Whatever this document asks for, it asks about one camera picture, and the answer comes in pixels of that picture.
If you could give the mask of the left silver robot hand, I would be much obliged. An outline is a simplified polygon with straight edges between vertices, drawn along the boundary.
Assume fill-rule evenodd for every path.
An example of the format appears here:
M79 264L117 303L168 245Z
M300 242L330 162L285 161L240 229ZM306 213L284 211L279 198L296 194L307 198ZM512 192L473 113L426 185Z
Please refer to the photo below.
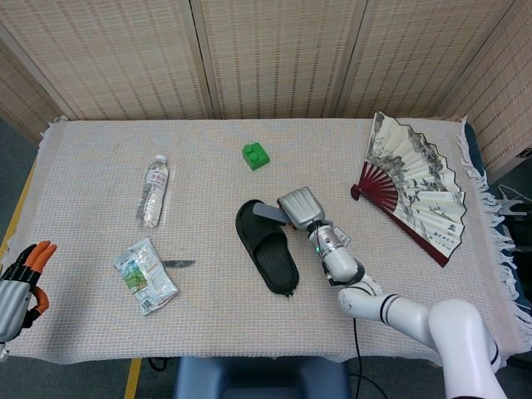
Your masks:
M26 247L1 276L1 345L30 328L49 308L46 292L37 283L56 252L49 240Z

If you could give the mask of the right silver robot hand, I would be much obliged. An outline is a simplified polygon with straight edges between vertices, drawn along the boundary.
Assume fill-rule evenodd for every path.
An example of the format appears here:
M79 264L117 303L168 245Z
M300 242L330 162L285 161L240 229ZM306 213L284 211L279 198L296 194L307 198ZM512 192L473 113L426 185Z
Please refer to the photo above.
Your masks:
M307 186L279 197L278 204L295 229L307 230L313 223L325 220L323 207Z

